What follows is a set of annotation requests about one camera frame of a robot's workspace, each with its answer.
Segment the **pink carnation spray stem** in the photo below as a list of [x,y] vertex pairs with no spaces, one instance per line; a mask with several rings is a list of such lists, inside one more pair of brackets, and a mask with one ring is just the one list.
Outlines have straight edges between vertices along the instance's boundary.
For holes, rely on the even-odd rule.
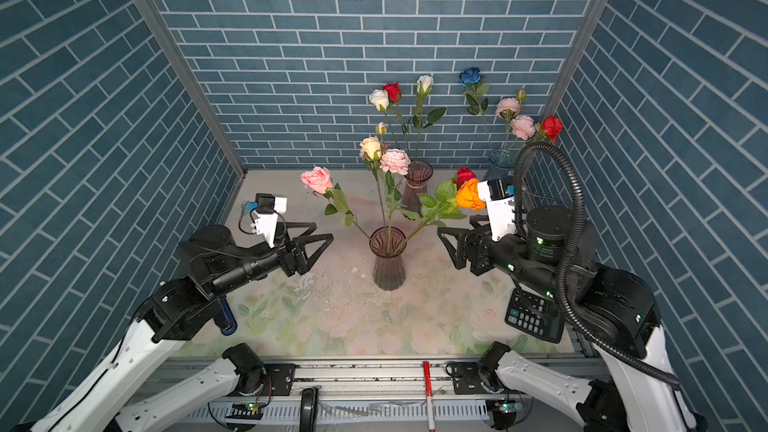
[[515,96],[502,98],[496,106],[495,115],[505,124],[505,138],[500,147],[504,154],[509,154],[512,142],[529,141],[537,133],[533,117],[524,113],[527,93],[521,88]]

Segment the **red carnation stem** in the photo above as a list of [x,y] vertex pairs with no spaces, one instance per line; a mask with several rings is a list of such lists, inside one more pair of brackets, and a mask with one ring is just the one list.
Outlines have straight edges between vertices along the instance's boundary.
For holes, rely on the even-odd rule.
[[467,167],[460,168],[441,183],[432,195],[420,194],[422,221],[428,225],[465,217],[465,210],[481,211],[485,203],[478,197],[479,180]]

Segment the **orange rose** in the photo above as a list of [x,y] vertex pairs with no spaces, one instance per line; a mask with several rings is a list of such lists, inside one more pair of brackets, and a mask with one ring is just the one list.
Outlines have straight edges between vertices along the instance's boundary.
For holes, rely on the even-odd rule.
[[446,220],[459,220],[465,217],[462,209],[480,211],[486,208],[486,202],[479,195],[479,180],[469,179],[458,186],[453,180],[440,184],[434,195],[419,193],[420,213],[403,210],[407,216],[418,220],[416,228],[410,232],[403,242],[394,250],[396,254],[403,252],[408,242],[427,226],[443,226]]

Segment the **pink rose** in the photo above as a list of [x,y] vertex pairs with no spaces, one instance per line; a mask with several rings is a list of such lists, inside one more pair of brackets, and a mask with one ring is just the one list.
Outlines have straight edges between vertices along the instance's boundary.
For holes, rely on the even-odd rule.
[[330,171],[325,167],[314,167],[312,170],[301,174],[304,186],[318,197],[327,200],[324,214],[331,216],[340,215],[340,221],[347,227],[355,227],[366,239],[371,235],[358,223],[357,215],[350,208],[345,192],[341,185],[333,181]]

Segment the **red rose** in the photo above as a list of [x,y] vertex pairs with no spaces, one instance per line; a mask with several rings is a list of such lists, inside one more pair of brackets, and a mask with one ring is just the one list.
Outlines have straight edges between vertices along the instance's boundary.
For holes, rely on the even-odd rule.
[[535,125],[534,134],[526,143],[546,142],[556,144],[558,136],[563,129],[563,123],[559,118],[556,118],[554,115],[548,116],[540,124]]
[[389,105],[387,110],[393,114],[405,140],[406,150],[409,155],[414,158],[418,155],[416,147],[417,142],[412,136],[411,126],[407,120],[407,117],[404,115],[400,108],[400,101],[402,99],[400,86],[398,83],[387,83],[382,87],[382,90],[386,93],[388,98]]

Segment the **blue rose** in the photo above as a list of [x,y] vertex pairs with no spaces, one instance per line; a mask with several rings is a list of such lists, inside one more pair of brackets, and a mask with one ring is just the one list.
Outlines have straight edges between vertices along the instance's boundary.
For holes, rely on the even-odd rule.
[[463,87],[463,95],[467,103],[467,112],[481,119],[486,141],[491,145],[490,131],[488,129],[486,111],[489,100],[487,97],[490,86],[485,83],[481,71],[477,67],[465,69],[459,75],[460,84]]

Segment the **pale pink bud spray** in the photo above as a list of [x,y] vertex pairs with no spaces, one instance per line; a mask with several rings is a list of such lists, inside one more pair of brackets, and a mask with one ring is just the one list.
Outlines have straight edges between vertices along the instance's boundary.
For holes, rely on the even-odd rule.
[[381,251],[394,254],[404,248],[394,237],[393,218],[396,212],[404,211],[403,193],[400,188],[409,172],[411,159],[407,152],[385,141],[388,126],[380,122],[375,133],[360,142],[360,156],[366,168],[373,174],[379,197],[384,235]]

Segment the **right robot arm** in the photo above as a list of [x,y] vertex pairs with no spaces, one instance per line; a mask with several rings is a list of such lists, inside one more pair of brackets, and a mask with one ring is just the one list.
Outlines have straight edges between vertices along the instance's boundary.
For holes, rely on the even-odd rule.
[[527,394],[586,431],[707,430],[707,420],[682,396],[650,287],[597,262],[596,234],[582,201],[528,212],[496,201],[489,212],[471,217],[469,229],[438,228],[454,266],[475,275],[506,272],[517,286],[509,325],[557,341],[570,324],[593,344],[610,377],[566,375],[495,342],[476,366],[483,387]]

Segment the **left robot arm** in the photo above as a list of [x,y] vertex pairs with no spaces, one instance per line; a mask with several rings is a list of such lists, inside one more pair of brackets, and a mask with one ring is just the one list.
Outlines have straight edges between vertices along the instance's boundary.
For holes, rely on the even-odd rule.
[[280,221],[272,243],[235,244],[229,228],[211,225],[180,243],[187,271],[160,286],[136,310],[118,345],[59,405],[18,431],[163,431],[207,403],[231,393],[255,396],[267,387],[263,361],[246,344],[225,350],[202,371],[154,396],[133,402],[147,378],[209,322],[225,334],[236,324],[228,293],[275,270],[305,274],[333,242],[313,222]]

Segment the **dark purple glass vase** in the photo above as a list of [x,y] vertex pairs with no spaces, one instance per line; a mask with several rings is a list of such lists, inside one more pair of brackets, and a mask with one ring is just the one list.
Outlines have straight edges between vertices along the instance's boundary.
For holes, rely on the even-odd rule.
[[369,248],[375,256],[374,283],[382,290],[399,289],[406,280],[402,254],[406,249],[406,236],[396,227],[380,227],[370,237]]

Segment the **pink glass vase with ribbon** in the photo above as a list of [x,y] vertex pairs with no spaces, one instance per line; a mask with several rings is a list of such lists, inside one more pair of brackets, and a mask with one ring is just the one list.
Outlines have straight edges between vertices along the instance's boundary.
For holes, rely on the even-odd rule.
[[433,175],[432,166],[424,160],[413,160],[405,176],[401,205],[405,210],[420,214],[420,194],[427,193],[427,184]]

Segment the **white rose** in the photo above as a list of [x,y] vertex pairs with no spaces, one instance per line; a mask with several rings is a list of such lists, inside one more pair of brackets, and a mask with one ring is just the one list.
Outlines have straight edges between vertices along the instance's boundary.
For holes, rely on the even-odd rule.
[[392,142],[400,149],[409,149],[409,130],[398,102],[384,89],[375,89],[368,96],[368,102],[384,116],[384,123]]
[[415,154],[418,154],[420,151],[423,130],[435,125],[444,117],[447,111],[446,107],[440,107],[424,114],[425,101],[430,95],[433,85],[434,79],[432,76],[422,75],[417,79],[415,106],[412,115],[412,126],[416,130]]

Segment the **purple blue gradient vase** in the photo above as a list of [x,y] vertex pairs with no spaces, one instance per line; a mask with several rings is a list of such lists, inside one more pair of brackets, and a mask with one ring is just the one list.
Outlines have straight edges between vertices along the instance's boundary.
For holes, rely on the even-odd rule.
[[505,179],[516,165],[518,151],[507,149],[493,149],[488,155],[488,165],[483,177],[484,181],[492,179]]

